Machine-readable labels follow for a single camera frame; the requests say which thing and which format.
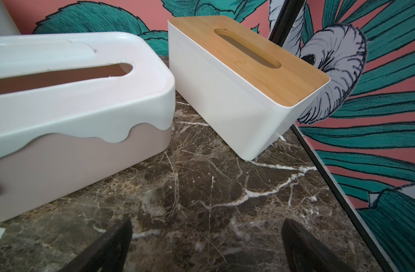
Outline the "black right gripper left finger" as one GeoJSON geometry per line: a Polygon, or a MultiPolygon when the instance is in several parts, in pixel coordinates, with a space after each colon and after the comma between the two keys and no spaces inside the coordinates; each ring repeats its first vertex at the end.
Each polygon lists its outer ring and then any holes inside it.
{"type": "Polygon", "coordinates": [[[70,261],[62,272],[121,272],[133,236],[131,218],[113,225],[70,261]]]}

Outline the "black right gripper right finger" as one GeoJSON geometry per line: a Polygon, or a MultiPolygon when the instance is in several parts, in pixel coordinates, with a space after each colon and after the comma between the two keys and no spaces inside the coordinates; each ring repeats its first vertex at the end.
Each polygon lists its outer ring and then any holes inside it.
{"type": "Polygon", "coordinates": [[[289,269],[292,272],[353,271],[297,221],[285,219],[281,232],[289,269]]]}

